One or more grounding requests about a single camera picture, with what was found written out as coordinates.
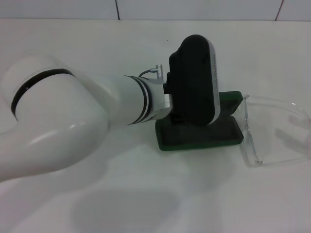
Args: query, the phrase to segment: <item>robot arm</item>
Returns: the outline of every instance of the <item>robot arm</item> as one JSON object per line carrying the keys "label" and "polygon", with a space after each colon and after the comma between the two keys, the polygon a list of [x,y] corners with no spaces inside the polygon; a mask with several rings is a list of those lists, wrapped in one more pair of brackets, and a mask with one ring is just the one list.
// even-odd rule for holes
{"label": "robot arm", "polygon": [[113,126],[167,116],[207,125],[219,115],[215,56],[201,36],[170,57],[168,81],[89,77],[54,58],[28,54],[5,73],[1,91],[16,118],[0,135],[0,182],[66,168],[90,155]]}

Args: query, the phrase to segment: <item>transparent plastic tray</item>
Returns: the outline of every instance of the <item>transparent plastic tray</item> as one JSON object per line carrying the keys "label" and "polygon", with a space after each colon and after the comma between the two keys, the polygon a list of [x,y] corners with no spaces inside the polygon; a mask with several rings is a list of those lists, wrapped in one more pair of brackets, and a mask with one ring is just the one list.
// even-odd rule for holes
{"label": "transparent plastic tray", "polygon": [[248,166],[279,166],[311,159],[311,119],[292,102],[245,95],[233,115],[244,135]]}

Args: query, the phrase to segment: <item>white tile wall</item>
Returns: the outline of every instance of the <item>white tile wall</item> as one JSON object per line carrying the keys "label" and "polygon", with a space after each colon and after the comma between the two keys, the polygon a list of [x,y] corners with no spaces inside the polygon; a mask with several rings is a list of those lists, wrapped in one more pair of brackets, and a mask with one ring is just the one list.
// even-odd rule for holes
{"label": "white tile wall", "polygon": [[118,0],[121,19],[275,20],[281,0]]}
{"label": "white tile wall", "polygon": [[0,0],[1,18],[118,19],[115,0]]}
{"label": "white tile wall", "polygon": [[278,20],[311,21],[311,0],[285,0]]}

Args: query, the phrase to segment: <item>black ring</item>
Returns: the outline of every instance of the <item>black ring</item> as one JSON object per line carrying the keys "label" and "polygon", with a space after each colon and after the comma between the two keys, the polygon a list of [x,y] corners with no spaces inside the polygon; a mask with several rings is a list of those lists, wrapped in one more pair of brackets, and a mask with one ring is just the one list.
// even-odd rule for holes
{"label": "black ring", "polygon": [[19,90],[16,92],[16,94],[13,98],[12,104],[11,104],[11,111],[12,111],[13,115],[15,116],[17,104],[18,104],[20,98],[26,93],[26,91],[28,91],[37,82],[39,82],[39,81],[41,81],[41,80],[43,80],[49,76],[56,75],[56,74],[70,74],[70,75],[74,76],[69,70],[66,70],[66,69],[51,69],[51,70],[43,71],[43,72],[33,76],[32,78],[27,80],[19,88]]}
{"label": "black ring", "polygon": [[138,117],[133,123],[129,124],[129,125],[132,125],[132,124],[136,124],[136,123],[137,123],[137,121],[142,117],[142,115],[144,114],[144,112],[145,112],[145,110],[146,110],[146,108],[147,108],[147,94],[146,94],[146,91],[145,91],[145,89],[144,89],[144,87],[143,87],[143,84],[141,84],[141,82],[140,82],[140,80],[139,80],[138,78],[136,78],[136,77],[134,77],[134,76],[127,76],[127,77],[129,77],[129,78],[135,80],[135,81],[139,84],[139,86],[141,87],[142,93],[143,93],[143,95],[144,95],[144,107],[143,107],[143,109],[142,109],[141,114],[139,115],[139,117]]}
{"label": "black ring", "polygon": [[148,105],[148,109],[147,109],[147,112],[146,112],[145,116],[144,116],[140,121],[138,121],[138,122],[136,122],[136,123],[140,123],[140,122],[142,122],[144,119],[146,119],[146,117],[149,116],[149,114],[150,114],[150,112],[151,112],[151,109],[152,109],[152,95],[151,95],[150,88],[149,88],[149,86],[147,85],[147,83],[146,83],[144,80],[142,80],[142,79],[140,79],[140,78],[138,78],[138,79],[145,85],[145,88],[147,89],[148,98],[149,98],[149,105]]}

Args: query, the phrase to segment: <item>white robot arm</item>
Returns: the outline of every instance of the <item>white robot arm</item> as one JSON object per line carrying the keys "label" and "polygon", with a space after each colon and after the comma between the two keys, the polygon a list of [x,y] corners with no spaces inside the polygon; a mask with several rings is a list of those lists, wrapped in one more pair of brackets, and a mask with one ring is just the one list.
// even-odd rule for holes
{"label": "white robot arm", "polygon": [[[174,83],[173,75],[182,74],[172,68]],[[17,123],[0,134],[0,182],[73,165],[90,155],[112,126],[164,118],[173,107],[172,95],[165,93],[162,66],[151,71],[157,72],[157,79],[88,77],[49,56],[28,54],[18,59],[1,81],[3,98]],[[219,114],[217,98],[214,104],[206,124]]]}

